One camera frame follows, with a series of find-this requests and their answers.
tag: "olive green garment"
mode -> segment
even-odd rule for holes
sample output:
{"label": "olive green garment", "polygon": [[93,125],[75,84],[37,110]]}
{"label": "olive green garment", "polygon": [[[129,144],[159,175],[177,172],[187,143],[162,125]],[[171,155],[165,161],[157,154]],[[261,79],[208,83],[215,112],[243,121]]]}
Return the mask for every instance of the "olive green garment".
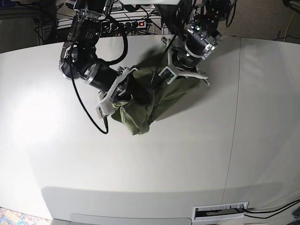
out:
{"label": "olive green garment", "polygon": [[190,77],[176,79],[170,85],[164,83],[156,90],[152,90],[150,87],[153,73],[154,68],[141,69],[134,73],[134,78],[150,93],[151,104],[139,105],[134,99],[129,102],[113,104],[116,112],[112,115],[112,118],[123,123],[132,135],[147,133],[150,124],[184,95],[194,88],[207,86],[203,80]]}

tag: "white table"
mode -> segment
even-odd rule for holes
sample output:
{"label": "white table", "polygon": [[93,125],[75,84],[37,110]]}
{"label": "white table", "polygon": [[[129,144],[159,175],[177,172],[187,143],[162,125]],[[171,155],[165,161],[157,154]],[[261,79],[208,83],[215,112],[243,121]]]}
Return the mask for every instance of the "white table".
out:
{"label": "white table", "polygon": [[[128,38],[121,65],[130,67],[161,36]],[[0,207],[64,220],[190,218],[196,205],[297,197],[300,46],[225,38],[202,62],[210,91],[191,93],[142,136],[113,120],[108,135],[93,127],[58,70],[61,46],[0,55]],[[118,37],[97,44],[105,60],[121,52]],[[76,83],[96,118],[97,90]]]}

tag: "table surface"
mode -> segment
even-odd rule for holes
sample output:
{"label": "table surface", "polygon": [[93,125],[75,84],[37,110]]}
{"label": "table surface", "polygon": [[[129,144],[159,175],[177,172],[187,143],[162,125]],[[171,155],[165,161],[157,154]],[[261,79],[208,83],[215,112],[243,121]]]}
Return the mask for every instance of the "table surface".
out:
{"label": "table surface", "polygon": [[[160,39],[128,37],[120,65]],[[97,54],[115,59],[122,45],[102,38]],[[270,207],[299,194],[300,46],[225,38],[202,62],[209,91],[187,95],[141,136],[112,119],[108,135],[93,127],[58,70],[61,47],[0,55],[0,207],[65,220],[190,218],[196,205]],[[97,90],[76,84],[96,118]]]}

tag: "green cloth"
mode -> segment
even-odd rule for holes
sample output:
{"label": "green cloth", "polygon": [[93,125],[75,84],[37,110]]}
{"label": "green cloth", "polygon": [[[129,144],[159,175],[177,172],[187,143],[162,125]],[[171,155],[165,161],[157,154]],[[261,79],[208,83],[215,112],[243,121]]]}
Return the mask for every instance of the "green cloth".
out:
{"label": "green cloth", "polygon": [[153,73],[154,68],[141,69],[134,73],[137,82],[146,88],[151,95],[151,104],[139,105],[134,99],[129,102],[113,104],[116,112],[112,115],[112,118],[123,123],[132,135],[147,133],[150,124],[184,95],[194,88],[206,86],[203,80],[190,77],[176,79],[170,85],[164,83],[158,89],[152,90],[150,87]]}

